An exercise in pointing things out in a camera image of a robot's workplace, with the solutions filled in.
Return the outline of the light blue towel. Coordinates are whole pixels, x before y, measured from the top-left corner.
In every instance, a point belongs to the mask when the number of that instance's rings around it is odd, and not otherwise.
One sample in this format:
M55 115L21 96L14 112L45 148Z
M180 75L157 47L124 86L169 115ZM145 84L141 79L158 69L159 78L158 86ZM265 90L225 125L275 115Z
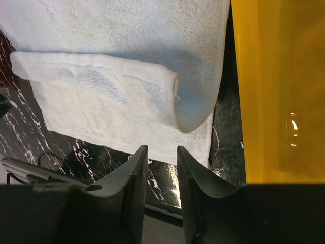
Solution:
M177 163L208 165L229 1L1 1L13 73L46 127Z

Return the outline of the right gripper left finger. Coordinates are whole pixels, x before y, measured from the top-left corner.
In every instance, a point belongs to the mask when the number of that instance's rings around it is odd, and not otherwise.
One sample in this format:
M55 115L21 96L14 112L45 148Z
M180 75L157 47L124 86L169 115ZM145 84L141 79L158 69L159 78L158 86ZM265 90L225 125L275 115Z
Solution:
M140 243L148 147L99 181L1 185L1 243Z

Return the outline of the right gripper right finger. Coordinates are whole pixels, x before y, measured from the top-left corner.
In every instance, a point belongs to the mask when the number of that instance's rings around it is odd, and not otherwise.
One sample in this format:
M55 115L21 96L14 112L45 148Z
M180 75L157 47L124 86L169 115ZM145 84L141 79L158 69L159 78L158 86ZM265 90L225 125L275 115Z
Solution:
M177 148L186 243L324 243L323 184L235 186Z

